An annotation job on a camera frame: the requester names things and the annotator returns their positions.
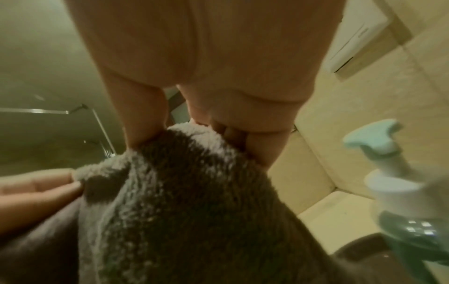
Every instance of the hand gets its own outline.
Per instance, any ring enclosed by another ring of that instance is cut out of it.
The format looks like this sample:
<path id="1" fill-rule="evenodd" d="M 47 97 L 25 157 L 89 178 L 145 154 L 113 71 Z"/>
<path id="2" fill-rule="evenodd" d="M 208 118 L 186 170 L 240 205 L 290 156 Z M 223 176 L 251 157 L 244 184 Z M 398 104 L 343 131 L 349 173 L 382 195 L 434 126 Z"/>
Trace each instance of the hand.
<path id="1" fill-rule="evenodd" d="M 44 220 L 81 193 L 71 169 L 0 177 L 0 235 Z"/>
<path id="2" fill-rule="evenodd" d="M 66 0 L 128 146 L 165 129 L 161 88 L 264 168 L 279 156 L 344 0 Z"/>

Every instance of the pump nozzle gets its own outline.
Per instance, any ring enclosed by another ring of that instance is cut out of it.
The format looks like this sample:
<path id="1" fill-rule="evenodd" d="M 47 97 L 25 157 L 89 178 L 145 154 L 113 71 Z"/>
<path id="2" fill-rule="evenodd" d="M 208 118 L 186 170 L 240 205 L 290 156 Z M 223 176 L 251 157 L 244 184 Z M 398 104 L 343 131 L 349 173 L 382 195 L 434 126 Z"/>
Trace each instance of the pump nozzle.
<path id="1" fill-rule="evenodd" d="M 401 176 L 410 170 L 401 148 L 391 137 L 402 126 L 396 119 L 385 119 L 352 131 L 343 138 L 348 148 L 360 147 L 363 153 L 387 175 Z"/>

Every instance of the soap dispenser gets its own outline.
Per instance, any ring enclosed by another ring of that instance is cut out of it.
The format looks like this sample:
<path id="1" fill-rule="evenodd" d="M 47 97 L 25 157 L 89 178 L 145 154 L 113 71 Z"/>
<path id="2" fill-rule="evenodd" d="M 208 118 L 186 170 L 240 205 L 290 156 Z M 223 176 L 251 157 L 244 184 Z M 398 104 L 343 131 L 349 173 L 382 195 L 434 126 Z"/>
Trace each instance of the soap dispenser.
<path id="1" fill-rule="evenodd" d="M 375 221 L 397 258 L 419 284 L 449 284 L 449 175 L 438 167 L 409 164 L 386 119 L 344 137 L 377 167 L 364 181 L 377 200 Z"/>

